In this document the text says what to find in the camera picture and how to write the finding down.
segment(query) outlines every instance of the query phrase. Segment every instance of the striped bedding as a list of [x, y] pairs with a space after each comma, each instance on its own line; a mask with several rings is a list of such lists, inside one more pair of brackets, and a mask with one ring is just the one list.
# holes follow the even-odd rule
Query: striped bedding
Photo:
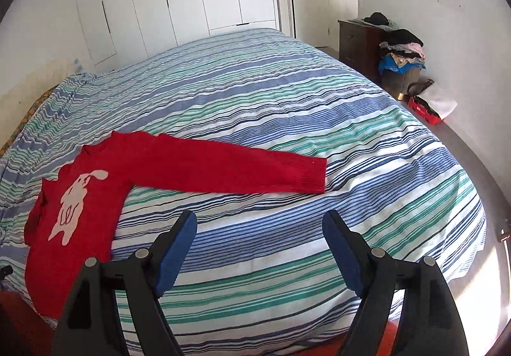
[[[198, 216], [176, 286], [160, 299], [185, 354], [288, 354], [349, 327], [358, 300], [321, 233], [329, 209], [396, 258], [433, 256], [448, 280], [466, 274], [484, 245], [474, 186], [420, 122], [344, 64], [256, 29], [109, 74], [73, 75], [41, 106], [0, 160], [0, 266], [14, 267], [3, 285], [28, 302], [23, 227], [41, 178], [55, 178], [81, 145], [112, 130], [328, 158], [321, 195], [131, 191], [113, 259], [149, 245], [184, 209]], [[396, 294], [393, 317], [401, 302]], [[138, 353], [121, 293], [118, 303], [128, 346]]]

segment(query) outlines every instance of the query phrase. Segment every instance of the metal bolt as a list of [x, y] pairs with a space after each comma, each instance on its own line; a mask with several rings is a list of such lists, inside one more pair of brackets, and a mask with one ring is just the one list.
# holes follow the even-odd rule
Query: metal bolt
[[145, 258], [148, 255], [149, 255], [149, 250], [147, 248], [140, 248], [140, 249], [137, 249], [137, 251], [135, 252], [135, 256], [139, 259]]
[[433, 258], [433, 257], [425, 256], [424, 257], [424, 263], [426, 265], [429, 265], [430, 267], [434, 267], [435, 264], [436, 264], [436, 261], [435, 261], [435, 258]]
[[94, 265], [96, 265], [97, 262], [98, 262], [98, 260], [95, 259], [93, 256], [91, 256], [85, 260], [85, 266], [93, 267]]
[[383, 258], [385, 256], [385, 251], [381, 248], [372, 248], [371, 254], [376, 258]]

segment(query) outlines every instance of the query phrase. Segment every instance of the striped duvet cover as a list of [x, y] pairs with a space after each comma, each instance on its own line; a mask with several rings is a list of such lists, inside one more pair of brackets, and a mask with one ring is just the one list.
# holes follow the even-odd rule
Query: striped duvet cover
[[[275, 30], [249, 30], [109, 74], [71, 76], [41, 106], [0, 159], [0, 266], [14, 268], [3, 285], [29, 302], [23, 227], [41, 178], [55, 178], [83, 144], [112, 130], [328, 158], [320, 195], [131, 191], [113, 259], [150, 244], [184, 209], [198, 217], [176, 285], [160, 299], [185, 354], [288, 354], [349, 327], [358, 300], [321, 233], [329, 209], [393, 257], [433, 256], [448, 280], [466, 274], [484, 245], [474, 186], [420, 122], [321, 51]], [[395, 317], [401, 302], [396, 294]], [[118, 303], [138, 353], [121, 293]]]

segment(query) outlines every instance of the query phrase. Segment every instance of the pile of clothes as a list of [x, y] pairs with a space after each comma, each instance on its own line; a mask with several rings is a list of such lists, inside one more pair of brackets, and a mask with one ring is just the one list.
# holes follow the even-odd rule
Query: pile of clothes
[[387, 17], [379, 11], [374, 12], [371, 17], [366, 17], [363, 19], [352, 19], [349, 21], [362, 25], [375, 26], [382, 30], [386, 30], [387, 32], [398, 29], [398, 26], [395, 22], [387, 19]]
[[406, 29], [390, 31], [387, 41], [380, 43], [380, 73], [386, 69], [399, 74], [405, 74], [412, 68], [425, 69], [426, 56], [423, 46], [424, 43]]

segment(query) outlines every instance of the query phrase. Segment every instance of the sweater sleeve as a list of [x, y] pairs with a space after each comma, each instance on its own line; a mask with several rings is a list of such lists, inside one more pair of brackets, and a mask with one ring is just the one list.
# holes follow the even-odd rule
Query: sweater sleeve
[[324, 193], [326, 159], [166, 134], [130, 171], [139, 186], [204, 193]]
[[44, 197], [44, 191], [41, 188], [39, 196], [37, 196], [37, 200], [35, 201], [34, 207], [29, 213], [29, 217], [25, 222], [25, 228], [23, 230], [23, 237], [25, 239], [25, 244], [27, 245], [32, 245], [35, 241], [37, 226], [39, 225], [39, 218], [41, 217], [42, 207], [45, 203], [46, 199]]

